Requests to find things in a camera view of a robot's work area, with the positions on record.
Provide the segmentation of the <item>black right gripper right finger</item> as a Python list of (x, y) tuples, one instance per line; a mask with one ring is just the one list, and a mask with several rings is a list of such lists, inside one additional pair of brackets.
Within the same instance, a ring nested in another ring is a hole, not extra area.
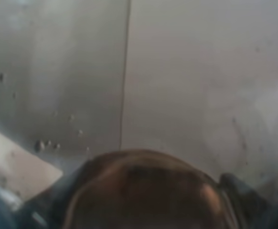
[(219, 188), (228, 198), (230, 211), (240, 229), (261, 229), (271, 204), (253, 188), (230, 173), (220, 176)]

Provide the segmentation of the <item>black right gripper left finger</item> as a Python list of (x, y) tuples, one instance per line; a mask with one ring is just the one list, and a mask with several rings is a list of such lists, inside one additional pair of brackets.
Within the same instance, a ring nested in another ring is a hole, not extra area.
[(60, 229), (63, 226), (68, 205), (81, 187), (86, 169), (78, 168), (65, 175), (45, 191), (27, 201), (17, 211), (19, 229)]

